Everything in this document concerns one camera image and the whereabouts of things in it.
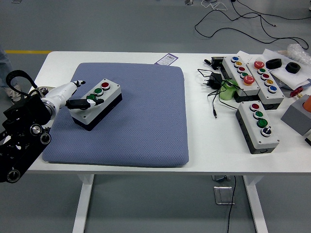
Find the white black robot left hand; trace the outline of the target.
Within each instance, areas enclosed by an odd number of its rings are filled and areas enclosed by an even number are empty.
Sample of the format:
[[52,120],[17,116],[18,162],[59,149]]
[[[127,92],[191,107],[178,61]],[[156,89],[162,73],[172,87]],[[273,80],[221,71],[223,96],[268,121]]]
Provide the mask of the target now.
[[77,80],[52,89],[42,99],[45,107],[53,113],[56,113],[64,106],[69,109],[85,110],[104,103],[104,100],[97,99],[69,100],[69,98],[76,92],[77,88],[85,83],[85,81]]

